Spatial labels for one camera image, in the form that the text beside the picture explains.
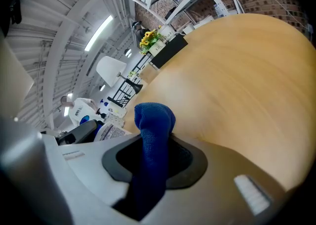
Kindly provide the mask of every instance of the black device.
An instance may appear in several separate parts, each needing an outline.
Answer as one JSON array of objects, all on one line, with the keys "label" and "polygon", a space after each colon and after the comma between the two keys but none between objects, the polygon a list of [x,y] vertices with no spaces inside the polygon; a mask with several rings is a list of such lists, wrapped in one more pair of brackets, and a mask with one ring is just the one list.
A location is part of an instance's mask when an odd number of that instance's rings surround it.
[{"label": "black device", "polygon": [[170,41],[153,59],[152,63],[161,68],[168,60],[176,55],[182,48],[187,45],[187,41],[181,34],[177,34],[176,37]]},{"label": "black device", "polygon": [[175,9],[176,7],[173,7],[172,9],[170,9],[170,11],[167,13],[167,15],[164,18],[167,20],[168,17],[174,12]]},{"label": "black device", "polygon": [[20,24],[22,21],[20,0],[15,0],[8,9],[4,9],[3,15],[4,19],[1,20],[1,28],[4,36],[6,36],[9,31],[10,20],[12,24]]}]

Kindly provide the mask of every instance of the blue towel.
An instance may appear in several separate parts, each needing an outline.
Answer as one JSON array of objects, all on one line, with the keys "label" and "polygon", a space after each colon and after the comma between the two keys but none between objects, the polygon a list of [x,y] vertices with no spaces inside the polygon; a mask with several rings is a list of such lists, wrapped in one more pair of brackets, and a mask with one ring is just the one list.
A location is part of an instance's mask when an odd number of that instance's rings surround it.
[{"label": "blue towel", "polygon": [[168,178],[168,138],[176,118],[159,103],[135,106],[135,124],[143,139],[138,173],[132,178],[124,201],[114,208],[140,221],[163,197]]}]

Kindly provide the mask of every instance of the vase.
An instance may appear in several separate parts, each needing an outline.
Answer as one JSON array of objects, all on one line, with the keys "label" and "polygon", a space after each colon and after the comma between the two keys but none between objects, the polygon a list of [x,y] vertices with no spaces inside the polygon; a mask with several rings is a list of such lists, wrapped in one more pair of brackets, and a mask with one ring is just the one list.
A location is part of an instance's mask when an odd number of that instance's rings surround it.
[{"label": "vase", "polygon": [[157,42],[149,49],[149,52],[155,57],[165,46],[165,43],[161,40],[157,40]]},{"label": "vase", "polygon": [[158,31],[167,41],[171,41],[176,37],[173,28],[169,25],[164,25]]}]

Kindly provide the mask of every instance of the white ceiling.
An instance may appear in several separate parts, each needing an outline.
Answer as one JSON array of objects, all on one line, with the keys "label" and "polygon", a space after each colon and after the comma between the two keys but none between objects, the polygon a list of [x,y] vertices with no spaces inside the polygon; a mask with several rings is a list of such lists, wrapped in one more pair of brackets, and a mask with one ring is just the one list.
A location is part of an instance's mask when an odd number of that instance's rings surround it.
[{"label": "white ceiling", "polygon": [[[74,97],[84,96],[101,81],[95,68],[90,68],[99,53],[123,57],[133,38],[127,22],[121,21],[124,11],[117,2],[120,16],[112,0],[21,0],[22,22],[11,25],[6,37],[35,81],[18,115],[20,120],[53,129],[54,119],[62,113],[60,97],[71,92]],[[128,2],[125,6],[129,15]],[[92,49],[84,51],[109,15],[113,21]]]}]

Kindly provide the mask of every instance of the ceiling light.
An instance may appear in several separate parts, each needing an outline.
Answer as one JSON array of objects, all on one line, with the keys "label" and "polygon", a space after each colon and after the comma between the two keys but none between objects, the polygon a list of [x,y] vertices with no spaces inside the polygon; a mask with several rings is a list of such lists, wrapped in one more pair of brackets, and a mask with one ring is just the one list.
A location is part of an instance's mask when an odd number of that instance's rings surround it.
[{"label": "ceiling light", "polygon": [[125,51],[124,51],[125,56],[128,56],[131,51],[132,51],[132,49],[125,49]]},{"label": "ceiling light", "polygon": [[95,34],[90,39],[88,45],[85,47],[84,51],[89,51],[93,45],[93,43],[97,40],[101,32],[104,30],[104,28],[113,20],[113,17],[110,15],[98,28],[98,30],[95,32]]},{"label": "ceiling light", "polygon": [[65,107],[64,117],[66,117],[68,115],[68,112],[69,112],[69,107]]}]

